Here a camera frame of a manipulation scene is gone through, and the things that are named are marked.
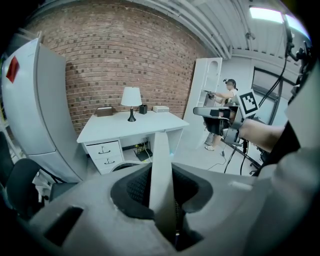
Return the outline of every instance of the table lamp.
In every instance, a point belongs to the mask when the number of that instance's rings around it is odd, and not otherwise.
[[[121,105],[130,106],[129,122],[136,121],[133,107],[142,105],[139,87],[125,87],[122,95]]]

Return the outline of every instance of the red sticker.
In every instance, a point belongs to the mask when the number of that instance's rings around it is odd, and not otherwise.
[[[16,56],[14,56],[10,62],[8,72],[6,73],[6,77],[11,81],[11,83],[14,82],[18,69],[19,63]]]

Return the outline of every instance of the drawer handle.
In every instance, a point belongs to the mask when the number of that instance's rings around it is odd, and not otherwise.
[[[111,152],[111,150],[104,152],[104,150],[102,149],[102,152],[98,152],[98,154],[105,154],[105,153],[109,153],[109,152]]]
[[[105,153],[109,153],[109,152],[111,152],[111,150],[109,150],[109,151],[107,151],[107,152],[104,152],[104,146],[101,146],[101,150],[102,150],[102,152],[98,152],[98,154],[105,154]]]
[[[109,162],[109,160],[108,160],[108,162],[105,162],[104,164],[105,165],[110,165],[110,164],[113,164],[115,161],[113,161],[113,162]]]

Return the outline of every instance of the chair backrest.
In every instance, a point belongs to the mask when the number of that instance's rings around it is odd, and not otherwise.
[[[15,163],[6,183],[10,204],[25,218],[32,217],[41,207],[38,203],[38,191],[32,183],[40,168],[40,165],[31,159],[20,159]]]
[[[0,183],[3,187],[6,186],[13,168],[14,163],[11,159],[6,136],[3,131],[0,131]]]

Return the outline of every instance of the brick wall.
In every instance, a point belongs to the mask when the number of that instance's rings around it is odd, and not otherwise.
[[[142,5],[82,1],[51,9],[26,28],[66,57],[66,94],[79,134],[97,107],[121,105],[124,87],[140,87],[144,104],[182,118],[195,60],[210,57],[199,39],[173,19]]]

